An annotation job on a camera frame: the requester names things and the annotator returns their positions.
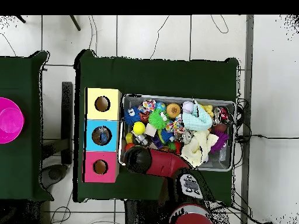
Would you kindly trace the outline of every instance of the purple toy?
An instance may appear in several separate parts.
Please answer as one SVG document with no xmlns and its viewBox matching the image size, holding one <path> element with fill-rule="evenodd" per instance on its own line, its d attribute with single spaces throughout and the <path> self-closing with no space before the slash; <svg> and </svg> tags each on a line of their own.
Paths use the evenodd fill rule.
<svg viewBox="0 0 299 224">
<path fill-rule="evenodd" d="M 152 142 L 154 143 L 154 145 L 158 148 L 161 149 L 163 147 L 163 143 L 161 142 L 159 136 L 157 134 L 155 134 L 155 136 L 152 139 Z"/>
<path fill-rule="evenodd" d="M 219 151 L 220 149 L 222 149 L 226 141 L 230 138 L 226 133 L 223 133 L 221 131 L 215 131 L 215 135 L 219 138 L 215 145 L 211 147 L 212 154 L 214 154 L 215 151 Z"/>
</svg>

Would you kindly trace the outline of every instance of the toy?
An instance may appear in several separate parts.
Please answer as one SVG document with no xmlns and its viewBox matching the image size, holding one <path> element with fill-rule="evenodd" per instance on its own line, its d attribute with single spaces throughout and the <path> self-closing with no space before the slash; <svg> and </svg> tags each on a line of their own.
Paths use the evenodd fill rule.
<svg viewBox="0 0 299 224">
<path fill-rule="evenodd" d="M 145 132 L 145 125 L 142 122 L 135 122 L 134 126 L 133 126 L 133 131 L 137 134 L 137 135 L 141 135 Z"/>
<path fill-rule="evenodd" d="M 173 133 L 167 132 L 166 129 L 159 129 L 158 136 L 163 144 L 167 144 L 169 141 L 172 142 L 175 140 Z"/>
<path fill-rule="evenodd" d="M 154 128 L 150 123 L 147 124 L 144 134 L 153 137 L 156 134 L 157 129 Z"/>
<path fill-rule="evenodd" d="M 126 141 L 127 141 L 127 144 L 133 143 L 133 134 L 132 133 L 128 133 L 126 135 Z"/>
<path fill-rule="evenodd" d="M 124 150 L 127 151 L 128 149 L 130 149 L 130 148 L 132 148 L 134 146 L 135 146 L 135 144 L 129 143 L 129 144 L 126 145 L 126 147 L 124 148 Z"/>
<path fill-rule="evenodd" d="M 155 100 L 146 100 L 142 103 L 142 106 L 139 106 L 138 109 L 143 113 L 147 111 L 152 112 L 156 108 L 156 101 Z"/>
<path fill-rule="evenodd" d="M 156 103 L 156 108 L 155 109 L 160 109 L 162 111 L 166 111 L 166 105 L 163 102 L 157 102 Z"/>
<path fill-rule="evenodd" d="M 176 103 L 171 103 L 167 106 L 166 112 L 170 118 L 175 118 L 180 114 L 180 106 Z"/>
<path fill-rule="evenodd" d="M 124 122 L 129 126 L 132 126 L 135 122 L 140 121 L 139 110 L 136 107 L 132 107 L 124 112 Z"/>
<path fill-rule="evenodd" d="M 191 139 L 193 137 L 193 134 L 191 131 L 186 130 L 183 134 L 182 134 L 182 141 L 184 144 L 188 144 Z"/>
<path fill-rule="evenodd" d="M 175 121 L 171 121 L 171 120 L 168 121 L 167 124 L 166 124 L 165 129 L 166 129 L 168 132 L 173 132 L 174 135 L 184 133 L 185 128 L 183 127 L 183 124 L 182 124 L 182 115 L 179 114 L 179 115 L 175 118 Z"/>
<path fill-rule="evenodd" d="M 214 131 L 220 131 L 220 132 L 225 132 L 227 130 L 227 126 L 225 124 L 217 124 L 215 127 L 214 127 Z"/>
<path fill-rule="evenodd" d="M 182 106 L 184 113 L 192 113 L 194 110 L 194 103 L 191 101 L 185 101 Z"/>
<path fill-rule="evenodd" d="M 228 109 L 224 107 L 215 107 L 214 109 L 214 120 L 216 124 L 224 123 L 229 124 L 230 118 L 228 116 Z"/>
<path fill-rule="evenodd" d="M 152 142 L 154 145 L 158 148 L 161 149 L 163 147 L 163 143 L 160 141 L 159 136 L 156 134 L 152 139 Z"/>
<path fill-rule="evenodd" d="M 216 131 L 215 135 L 218 136 L 217 142 L 211 147 L 211 153 L 214 154 L 215 151 L 219 151 L 223 148 L 223 145 L 225 145 L 226 141 L 230 138 L 226 133 Z"/>
<path fill-rule="evenodd" d="M 213 124 L 210 115 L 196 101 L 192 114 L 183 112 L 182 119 L 184 127 L 192 131 L 205 131 Z"/>
<path fill-rule="evenodd" d="M 211 147 L 218 141 L 218 136 L 206 131 L 194 131 L 194 137 L 189 144 L 182 148 L 181 157 L 186 159 L 191 166 L 200 166 L 207 159 Z"/>
<path fill-rule="evenodd" d="M 167 120 L 167 113 L 160 109 L 153 111 L 148 117 L 148 122 L 157 130 L 164 129 L 166 127 Z"/>
<path fill-rule="evenodd" d="M 140 144 L 147 145 L 148 141 L 146 140 L 146 136 L 144 134 L 137 135 L 134 131 L 131 131 L 131 133 L 135 136 L 135 140 Z"/>
<path fill-rule="evenodd" d="M 149 111 L 145 113 L 139 112 L 140 121 L 144 124 L 148 123 L 148 117 L 150 116 L 149 114 L 150 114 Z"/>
</svg>

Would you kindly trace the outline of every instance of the green tablecloth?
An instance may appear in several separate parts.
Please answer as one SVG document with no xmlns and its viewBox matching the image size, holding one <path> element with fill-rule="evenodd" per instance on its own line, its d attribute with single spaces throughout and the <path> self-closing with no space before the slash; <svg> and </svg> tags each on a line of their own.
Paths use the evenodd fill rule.
<svg viewBox="0 0 299 224">
<path fill-rule="evenodd" d="M 14 101 L 25 118 L 20 135 L 8 144 L 0 144 L 0 199 L 52 199 L 39 184 L 39 76 L 47 56 L 47 52 L 41 51 L 29 58 L 0 57 L 0 97 Z"/>
<path fill-rule="evenodd" d="M 235 58 L 216 61 L 164 61 L 128 58 L 96 58 L 91 50 L 83 50 L 75 60 L 75 171 L 74 195 L 84 198 L 128 198 L 157 200 L 163 178 L 129 173 L 120 168 L 112 184 L 83 183 L 82 155 L 84 142 L 84 89 L 111 88 L 123 94 L 194 97 L 234 101 L 237 96 L 237 66 Z M 211 196 L 231 204 L 232 170 L 229 172 L 194 171 L 200 183 L 206 183 Z"/>
</svg>

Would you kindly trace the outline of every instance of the circular hole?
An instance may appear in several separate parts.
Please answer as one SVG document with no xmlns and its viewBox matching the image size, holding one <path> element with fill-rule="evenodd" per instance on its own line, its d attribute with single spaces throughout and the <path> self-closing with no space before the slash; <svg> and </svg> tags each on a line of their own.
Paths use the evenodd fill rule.
<svg viewBox="0 0 299 224">
<path fill-rule="evenodd" d="M 104 146 L 111 140 L 112 133 L 106 126 L 96 127 L 92 132 L 92 140 L 95 144 Z"/>
<path fill-rule="evenodd" d="M 97 111 L 108 111 L 110 108 L 110 100 L 106 96 L 98 97 L 95 101 L 95 108 Z"/>
<path fill-rule="evenodd" d="M 108 170 L 108 164 L 104 160 L 97 160 L 93 164 L 93 171 L 97 174 L 105 174 Z"/>
</svg>

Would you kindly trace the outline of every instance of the magenta bowl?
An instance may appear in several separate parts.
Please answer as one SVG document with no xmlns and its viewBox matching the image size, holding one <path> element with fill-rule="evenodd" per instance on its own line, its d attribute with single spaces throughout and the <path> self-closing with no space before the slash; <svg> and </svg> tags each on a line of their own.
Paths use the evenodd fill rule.
<svg viewBox="0 0 299 224">
<path fill-rule="evenodd" d="M 16 103 L 0 97 L 0 144 L 15 140 L 24 125 L 24 116 Z"/>
</svg>

